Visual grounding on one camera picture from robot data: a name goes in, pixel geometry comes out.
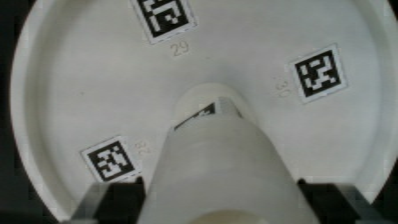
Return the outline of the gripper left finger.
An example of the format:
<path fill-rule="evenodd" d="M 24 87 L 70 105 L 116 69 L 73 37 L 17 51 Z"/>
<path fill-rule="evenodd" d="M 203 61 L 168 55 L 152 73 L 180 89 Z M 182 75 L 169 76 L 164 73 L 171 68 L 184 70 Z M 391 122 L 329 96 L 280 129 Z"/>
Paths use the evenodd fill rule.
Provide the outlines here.
<path fill-rule="evenodd" d="M 86 193 L 70 224 L 137 224 L 146 199 L 145 179 L 97 183 Z"/>

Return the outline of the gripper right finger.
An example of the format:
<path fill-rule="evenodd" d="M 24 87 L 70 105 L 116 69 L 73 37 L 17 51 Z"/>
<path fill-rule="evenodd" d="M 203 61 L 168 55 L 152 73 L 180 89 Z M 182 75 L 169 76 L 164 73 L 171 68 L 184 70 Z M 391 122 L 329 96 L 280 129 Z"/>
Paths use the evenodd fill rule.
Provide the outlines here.
<path fill-rule="evenodd" d="M 374 219 L 374 208 L 351 184 L 297 181 L 320 224 L 359 224 Z"/>

